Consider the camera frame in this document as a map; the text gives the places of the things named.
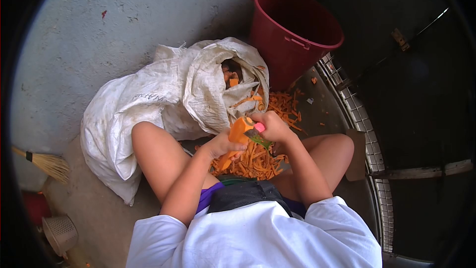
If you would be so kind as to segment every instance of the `purple shorts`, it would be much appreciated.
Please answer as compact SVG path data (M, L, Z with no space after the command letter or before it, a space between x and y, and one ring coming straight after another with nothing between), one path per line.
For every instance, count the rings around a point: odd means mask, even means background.
M211 188L202 189L202 192L200 193L199 206L197 207L196 213L208 207L210 205L211 196L213 195L213 193L219 190L220 188L224 188L224 187L225 186L223 185L222 182L218 182L215 185L213 185ZM302 218L304 218L304 216L306 215L306 208L301 202L291 200L286 197L283 197L283 201L288 205L289 209L292 212L299 214Z

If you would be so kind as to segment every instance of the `metal grate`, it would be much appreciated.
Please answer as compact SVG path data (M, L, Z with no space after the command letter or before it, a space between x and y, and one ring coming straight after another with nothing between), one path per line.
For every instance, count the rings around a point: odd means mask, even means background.
M393 251L393 203L390 184L387 179L374 179L377 190L378 205L380 208L380 219L383 230L382 250Z
M338 93L345 106L348 117L351 119L353 126L358 130L365 132L366 142L366 166L370 173L385 170L384 159L380 151L377 136L372 126L372 122L368 117L362 101L358 98L357 93L353 92L348 82L347 74L339 65L334 55L329 52L321 60L319 60L320 69L327 78L332 82L334 90ZM347 85L338 90L337 86ZM393 250L393 203L390 184L387 179L373 179L377 203L380 213L381 234L380 242L384 252L392 252Z

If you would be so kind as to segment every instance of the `white t-shirt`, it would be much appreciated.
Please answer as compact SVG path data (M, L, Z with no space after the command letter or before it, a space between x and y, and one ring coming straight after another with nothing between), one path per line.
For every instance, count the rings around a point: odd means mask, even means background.
M275 201L138 220L126 267L382 267L364 220L340 197L312 204L304 221Z

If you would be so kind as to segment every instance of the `broom handle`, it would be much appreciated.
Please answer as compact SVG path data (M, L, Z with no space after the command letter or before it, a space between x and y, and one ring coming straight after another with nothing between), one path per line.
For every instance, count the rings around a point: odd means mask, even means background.
M20 155L24 158L27 157L27 153L25 151L21 151L20 149L14 147L14 146L11 147L11 150L13 150L13 152L15 152L16 154L18 154L18 155Z

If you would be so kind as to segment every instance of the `door latch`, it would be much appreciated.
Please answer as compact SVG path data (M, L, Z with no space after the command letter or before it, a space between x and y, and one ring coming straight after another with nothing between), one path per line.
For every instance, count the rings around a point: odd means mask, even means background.
M400 46L400 49L402 49L402 51L407 51L410 48L410 45L407 43L407 40L405 39L403 34L400 33L400 30L398 30L398 28L395 28L394 31L390 34L396 40L397 44Z

